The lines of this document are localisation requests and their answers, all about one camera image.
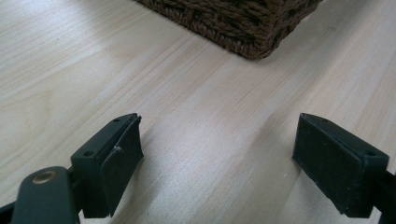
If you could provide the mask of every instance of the table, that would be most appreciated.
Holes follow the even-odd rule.
[[[350,219],[290,158],[299,114],[396,170],[396,1],[320,4],[249,61],[130,0],[0,3],[0,202],[136,112],[145,158],[113,218],[82,223],[376,223]]]

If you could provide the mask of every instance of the brass screw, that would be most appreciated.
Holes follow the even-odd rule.
[[[34,184],[44,184],[49,181],[51,181],[53,178],[55,178],[56,172],[55,171],[45,171],[41,174],[36,175],[32,182]]]

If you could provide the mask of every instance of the woven texture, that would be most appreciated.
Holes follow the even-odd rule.
[[[279,46],[321,0],[137,0],[247,58]]]

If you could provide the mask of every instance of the wooden table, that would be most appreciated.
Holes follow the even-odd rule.
[[[145,158],[113,218],[82,223],[376,223],[339,215],[290,158],[299,114],[396,170],[396,1],[323,2],[248,61],[130,0],[0,3],[0,202],[136,112]]]

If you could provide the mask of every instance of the wood grain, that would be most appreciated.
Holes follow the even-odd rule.
[[[0,202],[111,119],[145,159],[113,218],[82,223],[376,223],[341,216],[290,156],[300,113],[396,170],[396,2],[322,3],[248,61],[134,1],[0,2]]]

